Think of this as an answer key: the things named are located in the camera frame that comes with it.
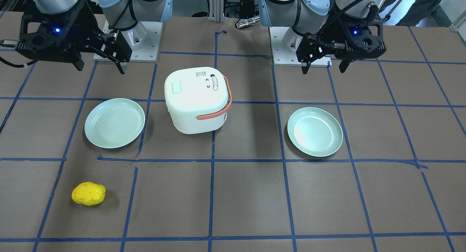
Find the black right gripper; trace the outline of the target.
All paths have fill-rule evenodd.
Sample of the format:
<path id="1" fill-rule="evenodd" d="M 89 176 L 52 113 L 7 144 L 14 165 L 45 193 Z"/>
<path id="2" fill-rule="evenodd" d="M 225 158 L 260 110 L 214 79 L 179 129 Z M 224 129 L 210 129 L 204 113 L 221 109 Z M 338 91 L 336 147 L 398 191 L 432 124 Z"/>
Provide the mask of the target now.
<path id="1" fill-rule="evenodd" d="M 122 75 L 126 74 L 126 63 L 130 61 L 133 52 L 120 30 L 114 30 L 109 34 L 91 34 L 80 43 L 80 51 L 95 53 L 111 60 Z M 81 55 L 73 55 L 71 63 L 77 71 L 83 71 L 85 63 Z"/>

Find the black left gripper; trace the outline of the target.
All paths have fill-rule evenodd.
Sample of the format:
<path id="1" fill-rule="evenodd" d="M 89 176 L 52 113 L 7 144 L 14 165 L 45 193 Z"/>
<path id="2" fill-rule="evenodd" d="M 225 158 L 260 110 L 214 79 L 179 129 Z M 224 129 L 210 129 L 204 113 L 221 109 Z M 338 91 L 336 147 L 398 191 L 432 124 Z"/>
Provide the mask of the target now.
<path id="1" fill-rule="evenodd" d="M 344 50 L 344 43 L 326 43 L 318 42 L 316 38 L 309 33 L 304 34 L 296 49 L 296 56 L 301 63 L 301 71 L 305 75 L 314 61 L 323 58 L 329 54 L 335 54 L 336 51 Z M 340 73 L 345 73 L 352 60 L 342 59 L 339 63 Z"/>

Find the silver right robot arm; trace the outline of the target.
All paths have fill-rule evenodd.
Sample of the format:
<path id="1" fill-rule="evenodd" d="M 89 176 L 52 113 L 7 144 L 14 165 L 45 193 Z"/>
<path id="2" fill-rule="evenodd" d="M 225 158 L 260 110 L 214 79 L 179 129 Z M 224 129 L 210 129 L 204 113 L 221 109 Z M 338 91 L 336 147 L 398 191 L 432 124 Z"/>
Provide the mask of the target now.
<path id="1" fill-rule="evenodd" d="M 109 32 L 98 26 L 88 0 L 24 0 L 16 52 L 36 62 L 71 63 L 81 71 L 81 54 L 115 63 L 125 74 L 135 48 L 153 46 L 144 22 L 170 21 L 173 0 L 98 0 Z"/>

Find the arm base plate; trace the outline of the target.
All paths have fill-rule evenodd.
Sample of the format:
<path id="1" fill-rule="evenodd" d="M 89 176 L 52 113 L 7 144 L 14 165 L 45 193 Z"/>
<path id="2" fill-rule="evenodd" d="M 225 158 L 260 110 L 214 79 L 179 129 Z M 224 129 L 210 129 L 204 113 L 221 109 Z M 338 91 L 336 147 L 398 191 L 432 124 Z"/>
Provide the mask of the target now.
<path id="1" fill-rule="evenodd" d="M 158 61 L 162 28 L 162 22 L 140 21 L 135 28 L 123 32 L 123 36 L 133 50 L 130 62 Z"/>
<path id="2" fill-rule="evenodd" d="M 296 50 L 302 36 L 290 27 L 269 27 L 269 35 L 274 66 L 300 67 Z"/>

